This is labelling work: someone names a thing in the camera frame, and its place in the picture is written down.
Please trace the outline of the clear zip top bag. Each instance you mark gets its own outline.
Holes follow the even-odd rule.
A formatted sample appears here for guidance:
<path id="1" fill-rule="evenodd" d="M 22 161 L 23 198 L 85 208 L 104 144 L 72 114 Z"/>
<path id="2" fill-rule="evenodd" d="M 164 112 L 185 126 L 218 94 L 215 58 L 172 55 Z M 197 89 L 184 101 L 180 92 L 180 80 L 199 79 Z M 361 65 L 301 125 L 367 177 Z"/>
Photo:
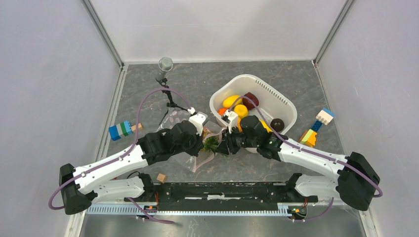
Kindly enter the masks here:
<path id="1" fill-rule="evenodd" d="M 168 108 L 165 115 L 163 116 L 160 125 L 157 130 L 170 128 L 172 129 L 177 123 L 182 121 L 187 121 L 190 117 L 189 112 L 180 110 L 178 108 Z M 221 132 L 223 131 L 223 128 L 219 126 L 218 124 L 208 121 L 204 128 L 208 128 L 211 131 L 219 132 L 219 142 L 221 139 Z M 193 136 L 189 141 L 186 143 L 187 147 L 190 147 L 192 142 L 196 142 L 196 144 L 202 144 L 203 147 L 203 139 L 202 137 L 200 139 L 197 138 L 197 136 Z M 189 155 L 187 153 L 180 153 L 173 158 L 179 162 L 181 165 L 183 165 L 186 169 L 196 172 L 200 167 L 205 165 L 206 163 L 213 160 L 216 156 L 216 153 L 212 152 L 201 152 L 199 151 L 195 156 Z"/>

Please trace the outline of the yellow toy bananas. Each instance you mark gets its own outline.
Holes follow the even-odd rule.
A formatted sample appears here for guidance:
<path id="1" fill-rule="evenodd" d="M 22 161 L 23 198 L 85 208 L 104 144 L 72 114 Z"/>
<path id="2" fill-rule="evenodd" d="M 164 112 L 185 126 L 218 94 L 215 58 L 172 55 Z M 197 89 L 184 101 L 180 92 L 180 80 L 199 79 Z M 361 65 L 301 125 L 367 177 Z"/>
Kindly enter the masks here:
<path id="1" fill-rule="evenodd" d="M 267 132 L 272 132 L 272 130 L 269 128 L 269 126 L 266 124 L 266 122 L 264 120 L 260 119 L 259 121 L 262 124 L 262 126 L 266 129 Z M 240 125 L 240 122 L 241 122 L 241 118 L 238 118 L 237 127 L 238 127 L 238 130 L 240 132 L 242 132 L 243 130 L 242 130 L 242 127 Z"/>

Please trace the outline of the dark red toy fruit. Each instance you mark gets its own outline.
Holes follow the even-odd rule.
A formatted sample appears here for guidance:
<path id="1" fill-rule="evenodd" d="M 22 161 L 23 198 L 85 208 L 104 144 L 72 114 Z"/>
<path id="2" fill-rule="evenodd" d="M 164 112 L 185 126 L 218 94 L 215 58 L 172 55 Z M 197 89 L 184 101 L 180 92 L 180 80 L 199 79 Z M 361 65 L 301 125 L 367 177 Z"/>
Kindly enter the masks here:
<path id="1" fill-rule="evenodd" d="M 242 103 L 250 111 L 259 106 L 259 99 L 251 92 L 248 92 L 242 98 Z"/>

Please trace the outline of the orange toy pineapple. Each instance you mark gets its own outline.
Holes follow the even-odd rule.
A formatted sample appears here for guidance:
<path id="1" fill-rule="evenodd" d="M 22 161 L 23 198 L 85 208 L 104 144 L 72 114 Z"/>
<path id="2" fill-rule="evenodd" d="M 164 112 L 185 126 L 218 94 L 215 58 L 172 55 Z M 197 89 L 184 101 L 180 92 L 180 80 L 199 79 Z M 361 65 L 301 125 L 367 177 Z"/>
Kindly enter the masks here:
<path id="1" fill-rule="evenodd" d="M 216 153 L 216 149 L 219 145 L 219 132 L 211 131 L 208 128 L 204 128 L 202 139 L 203 139 L 203 147 L 201 148 L 201 152 L 212 152 Z"/>

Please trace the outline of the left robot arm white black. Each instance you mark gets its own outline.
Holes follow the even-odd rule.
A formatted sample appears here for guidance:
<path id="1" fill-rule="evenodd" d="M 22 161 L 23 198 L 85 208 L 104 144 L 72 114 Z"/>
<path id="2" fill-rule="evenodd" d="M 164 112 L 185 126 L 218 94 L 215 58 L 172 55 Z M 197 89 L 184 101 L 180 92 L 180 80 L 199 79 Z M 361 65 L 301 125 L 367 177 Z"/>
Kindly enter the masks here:
<path id="1" fill-rule="evenodd" d="M 148 133 L 134 145 L 95 163 L 61 166 L 59 185 L 65 213 L 73 215 L 101 201 L 138 197 L 150 201 L 155 187 L 141 175 L 122 180 L 117 177 L 180 153 L 196 156 L 203 147 L 202 133 L 202 125 L 185 120 L 171 129 Z"/>

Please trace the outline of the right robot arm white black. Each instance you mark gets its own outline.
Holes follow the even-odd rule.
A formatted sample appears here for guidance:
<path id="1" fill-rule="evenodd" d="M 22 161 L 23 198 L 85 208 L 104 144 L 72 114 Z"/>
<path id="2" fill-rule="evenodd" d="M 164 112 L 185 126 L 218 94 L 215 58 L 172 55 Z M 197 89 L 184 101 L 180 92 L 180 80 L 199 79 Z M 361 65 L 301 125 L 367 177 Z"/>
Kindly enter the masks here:
<path id="1" fill-rule="evenodd" d="M 239 127 L 230 123 L 215 151 L 232 155 L 241 148 L 252 148 L 264 158 L 296 164 L 319 174 L 300 175 L 295 183 L 286 186 L 285 194 L 291 201 L 308 196 L 340 198 L 352 208 L 367 211 L 372 200 L 382 196 L 380 178 L 362 154 L 339 155 L 302 145 L 276 131 L 269 132 L 256 116 L 245 117 Z"/>

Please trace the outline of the orange toy pumpkin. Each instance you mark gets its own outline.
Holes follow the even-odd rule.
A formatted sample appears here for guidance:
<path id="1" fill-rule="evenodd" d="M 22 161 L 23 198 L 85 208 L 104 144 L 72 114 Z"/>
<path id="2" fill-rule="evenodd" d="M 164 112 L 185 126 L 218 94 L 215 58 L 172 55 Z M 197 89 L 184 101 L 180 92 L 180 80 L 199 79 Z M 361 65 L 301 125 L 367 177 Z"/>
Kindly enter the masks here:
<path id="1" fill-rule="evenodd" d="M 224 108 L 221 108 L 221 109 L 218 110 L 218 114 L 220 116 L 223 116 L 227 110 L 228 110 L 228 108 L 225 108 L 225 107 Z"/>

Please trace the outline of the yellow toy mango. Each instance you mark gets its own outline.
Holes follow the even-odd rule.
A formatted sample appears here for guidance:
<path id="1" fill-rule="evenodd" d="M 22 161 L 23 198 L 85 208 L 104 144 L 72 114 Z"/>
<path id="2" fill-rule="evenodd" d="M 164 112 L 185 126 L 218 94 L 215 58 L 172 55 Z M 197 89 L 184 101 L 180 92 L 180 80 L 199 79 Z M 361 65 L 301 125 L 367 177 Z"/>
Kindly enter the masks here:
<path id="1" fill-rule="evenodd" d="M 240 97 L 240 95 L 232 95 L 227 97 L 226 99 L 224 99 L 224 101 L 222 102 L 222 106 L 224 108 L 231 108 L 231 107 L 235 107 L 239 104 L 242 103 L 242 98 Z"/>

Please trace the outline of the small wooden cube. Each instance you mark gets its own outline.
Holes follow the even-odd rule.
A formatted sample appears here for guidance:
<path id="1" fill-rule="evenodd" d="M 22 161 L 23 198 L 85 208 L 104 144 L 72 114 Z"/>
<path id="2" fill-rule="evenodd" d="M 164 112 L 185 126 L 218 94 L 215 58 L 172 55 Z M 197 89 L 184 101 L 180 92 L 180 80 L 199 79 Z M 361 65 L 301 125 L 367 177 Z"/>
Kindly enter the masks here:
<path id="1" fill-rule="evenodd" d="M 162 173 L 159 173 L 156 180 L 160 183 L 165 183 L 167 181 L 167 176 Z"/>

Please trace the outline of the white blue yellow block stack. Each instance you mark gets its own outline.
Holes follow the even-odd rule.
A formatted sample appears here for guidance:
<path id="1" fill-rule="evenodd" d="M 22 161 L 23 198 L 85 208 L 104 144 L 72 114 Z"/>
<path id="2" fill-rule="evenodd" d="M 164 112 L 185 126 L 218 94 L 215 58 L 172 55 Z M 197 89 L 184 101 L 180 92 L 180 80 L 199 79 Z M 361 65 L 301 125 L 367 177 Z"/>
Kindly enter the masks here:
<path id="1" fill-rule="evenodd" d="M 311 128 L 303 133 L 299 143 L 313 148 L 316 145 L 317 134 L 323 125 L 328 125 L 335 118 L 335 114 L 327 108 L 323 108 L 317 115 L 316 121 Z"/>

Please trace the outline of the tan wooden block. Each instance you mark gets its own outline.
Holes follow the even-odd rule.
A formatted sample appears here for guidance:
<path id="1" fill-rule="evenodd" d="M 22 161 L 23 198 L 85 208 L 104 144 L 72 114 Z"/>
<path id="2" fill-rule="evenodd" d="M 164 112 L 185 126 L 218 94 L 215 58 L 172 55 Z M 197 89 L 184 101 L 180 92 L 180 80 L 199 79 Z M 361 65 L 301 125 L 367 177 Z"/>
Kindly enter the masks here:
<path id="1" fill-rule="evenodd" d="M 131 130 L 132 130 L 133 133 L 136 132 L 136 131 L 142 130 L 142 129 L 143 129 L 143 126 L 142 126 L 141 123 L 138 123 L 138 124 L 135 124 L 135 125 L 131 126 Z"/>

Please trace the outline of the blue green toy block stack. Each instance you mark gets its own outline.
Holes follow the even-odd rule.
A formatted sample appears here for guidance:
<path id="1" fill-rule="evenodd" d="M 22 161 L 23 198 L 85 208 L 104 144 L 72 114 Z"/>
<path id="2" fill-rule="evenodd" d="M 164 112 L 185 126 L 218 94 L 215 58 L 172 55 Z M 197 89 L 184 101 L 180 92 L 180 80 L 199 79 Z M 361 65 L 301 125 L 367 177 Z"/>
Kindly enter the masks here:
<path id="1" fill-rule="evenodd" d="M 112 141 L 117 141 L 123 137 L 127 137 L 133 133 L 129 121 L 124 121 L 108 128 L 109 135 Z"/>

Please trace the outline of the silver microphone on tripod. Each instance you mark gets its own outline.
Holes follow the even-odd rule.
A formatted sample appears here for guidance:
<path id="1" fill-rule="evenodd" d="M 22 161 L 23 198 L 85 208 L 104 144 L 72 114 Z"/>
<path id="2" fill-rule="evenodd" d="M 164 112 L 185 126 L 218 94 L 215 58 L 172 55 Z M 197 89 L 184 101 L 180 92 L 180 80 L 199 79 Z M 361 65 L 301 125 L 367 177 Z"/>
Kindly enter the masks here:
<path id="1" fill-rule="evenodd" d="M 169 72 L 173 68 L 173 61 L 169 57 L 163 57 L 158 62 L 159 72 L 155 77 L 155 80 L 160 84 L 160 86 L 164 88 L 169 88 L 167 85 L 167 72 Z M 169 102 L 167 102 L 168 108 L 178 108 L 183 111 L 187 111 L 185 108 L 178 106 L 174 101 L 170 91 L 163 90 L 162 93 L 166 94 Z"/>

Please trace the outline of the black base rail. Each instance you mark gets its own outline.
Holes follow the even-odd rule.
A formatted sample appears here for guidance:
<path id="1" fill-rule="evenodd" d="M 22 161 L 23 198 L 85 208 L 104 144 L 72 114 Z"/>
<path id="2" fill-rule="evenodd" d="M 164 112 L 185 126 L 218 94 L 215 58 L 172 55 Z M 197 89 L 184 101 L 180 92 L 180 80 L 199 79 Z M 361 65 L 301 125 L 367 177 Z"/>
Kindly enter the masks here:
<path id="1" fill-rule="evenodd" d="M 278 203 L 317 203 L 318 197 L 276 182 L 155 183 L 134 201 L 155 202 L 159 211 L 273 211 Z"/>

